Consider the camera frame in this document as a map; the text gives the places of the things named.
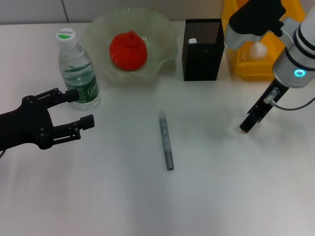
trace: cable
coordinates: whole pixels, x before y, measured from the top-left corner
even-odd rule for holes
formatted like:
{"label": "cable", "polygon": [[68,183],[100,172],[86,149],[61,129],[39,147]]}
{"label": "cable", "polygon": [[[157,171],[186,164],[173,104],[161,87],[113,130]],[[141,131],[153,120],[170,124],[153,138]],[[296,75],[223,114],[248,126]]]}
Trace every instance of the cable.
{"label": "cable", "polygon": [[3,154],[5,153],[5,150],[2,151],[2,153],[0,154],[0,158],[3,156]]}
{"label": "cable", "polygon": [[271,101],[270,101],[270,104],[271,104],[272,106],[274,106],[274,107],[276,107],[276,108],[279,108],[279,109],[281,109],[281,110],[284,110],[284,111],[297,111],[297,110],[300,110],[300,109],[302,109],[302,108],[307,107],[308,105],[310,105],[310,104],[311,104],[312,102],[314,102],[314,101],[315,101],[315,97],[314,97],[311,101],[309,101],[308,103],[306,103],[305,105],[300,106],[300,107],[296,107],[296,108],[284,108],[284,107],[278,106],[277,103],[276,103],[274,100],[271,100]]}
{"label": "cable", "polygon": [[61,0],[61,4],[63,5],[63,12],[64,12],[65,18],[67,20],[67,23],[69,23],[68,14],[67,14],[67,11],[65,10],[65,6],[64,6],[63,0]]}

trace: white wall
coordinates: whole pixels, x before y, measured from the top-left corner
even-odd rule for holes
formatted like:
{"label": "white wall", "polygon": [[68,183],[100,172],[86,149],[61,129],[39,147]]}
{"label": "white wall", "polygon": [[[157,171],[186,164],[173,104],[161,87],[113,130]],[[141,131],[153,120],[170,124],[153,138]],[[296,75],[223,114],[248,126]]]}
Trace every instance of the white wall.
{"label": "white wall", "polygon": [[61,0],[0,0],[0,24],[66,22]]}
{"label": "white wall", "polygon": [[220,18],[224,0],[64,0],[70,22],[90,22],[117,7],[145,7],[171,20]]}
{"label": "white wall", "polygon": [[[300,0],[305,12],[315,0]],[[224,0],[64,0],[70,22],[90,22],[117,7],[141,6],[171,20],[220,18]],[[64,23],[61,0],[0,0],[0,24]]]}

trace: gray marker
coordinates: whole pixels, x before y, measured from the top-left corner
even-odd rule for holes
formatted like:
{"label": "gray marker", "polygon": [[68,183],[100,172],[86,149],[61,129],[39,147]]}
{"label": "gray marker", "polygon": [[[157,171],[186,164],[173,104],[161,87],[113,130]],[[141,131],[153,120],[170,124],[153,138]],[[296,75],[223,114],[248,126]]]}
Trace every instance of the gray marker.
{"label": "gray marker", "polygon": [[164,151],[164,156],[165,156],[165,161],[166,161],[166,167],[168,171],[171,171],[174,169],[174,162],[173,162],[171,142],[169,140],[165,112],[159,113],[158,120],[159,120],[159,127],[161,129],[161,137],[162,137],[162,144],[163,144],[163,151]]}

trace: bottle cap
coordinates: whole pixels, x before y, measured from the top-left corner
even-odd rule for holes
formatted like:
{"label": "bottle cap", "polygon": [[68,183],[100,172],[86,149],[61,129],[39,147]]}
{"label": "bottle cap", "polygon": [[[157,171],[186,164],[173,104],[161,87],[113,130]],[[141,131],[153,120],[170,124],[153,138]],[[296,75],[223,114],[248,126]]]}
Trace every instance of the bottle cap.
{"label": "bottle cap", "polygon": [[190,39],[188,40],[188,43],[198,43],[198,42],[197,42],[197,39],[195,39],[195,38],[190,38]]}
{"label": "bottle cap", "polygon": [[77,36],[73,29],[63,28],[57,32],[58,45],[61,48],[73,48],[78,43]]}

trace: black mesh container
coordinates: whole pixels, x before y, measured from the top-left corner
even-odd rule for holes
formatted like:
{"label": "black mesh container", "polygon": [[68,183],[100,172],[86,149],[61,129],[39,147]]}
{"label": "black mesh container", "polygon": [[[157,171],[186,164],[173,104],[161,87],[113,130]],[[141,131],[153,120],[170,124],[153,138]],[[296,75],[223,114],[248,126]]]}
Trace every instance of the black mesh container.
{"label": "black mesh container", "polygon": [[221,19],[186,20],[183,45],[185,81],[216,80],[224,50]]}

